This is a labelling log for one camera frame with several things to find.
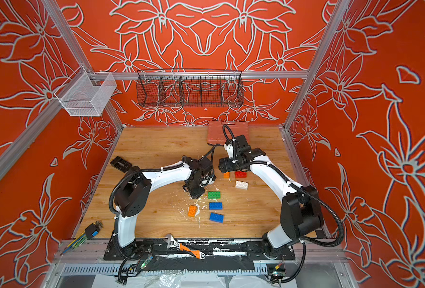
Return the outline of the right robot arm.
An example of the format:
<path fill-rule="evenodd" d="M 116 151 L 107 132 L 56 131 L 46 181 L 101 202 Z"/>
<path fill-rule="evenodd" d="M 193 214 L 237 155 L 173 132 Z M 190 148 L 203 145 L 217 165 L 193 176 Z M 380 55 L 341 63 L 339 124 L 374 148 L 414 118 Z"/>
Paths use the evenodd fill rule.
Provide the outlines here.
<path fill-rule="evenodd" d="M 281 201 L 278 226 L 262 237 L 264 255 L 278 258 L 284 246 L 310 242 L 321 247 L 339 246 L 345 237 L 343 222 L 338 214 L 319 199 L 313 186 L 303 186 L 282 172 L 260 148 L 252 148 L 244 135 L 236 136 L 231 128 L 222 126 L 224 149 L 228 156 L 219 160 L 222 173 L 249 170 L 266 183 Z M 337 225 L 337 236 L 330 242 L 308 236 L 324 225 L 322 209 L 329 212 Z"/>

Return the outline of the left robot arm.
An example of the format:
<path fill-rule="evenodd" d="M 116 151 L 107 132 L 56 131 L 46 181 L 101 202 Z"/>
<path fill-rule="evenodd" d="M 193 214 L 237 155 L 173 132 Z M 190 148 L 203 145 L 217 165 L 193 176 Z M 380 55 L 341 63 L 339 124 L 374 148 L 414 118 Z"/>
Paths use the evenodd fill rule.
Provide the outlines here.
<path fill-rule="evenodd" d="M 130 168 L 116 184 L 109 197 L 109 209 L 115 215 L 112 242 L 124 260 L 136 260 L 135 228 L 138 214 L 145 208 L 151 192 L 183 182 L 183 190 L 192 199 L 205 193 L 205 187 L 216 180 L 213 161 L 183 156 L 182 160 L 161 168 Z"/>

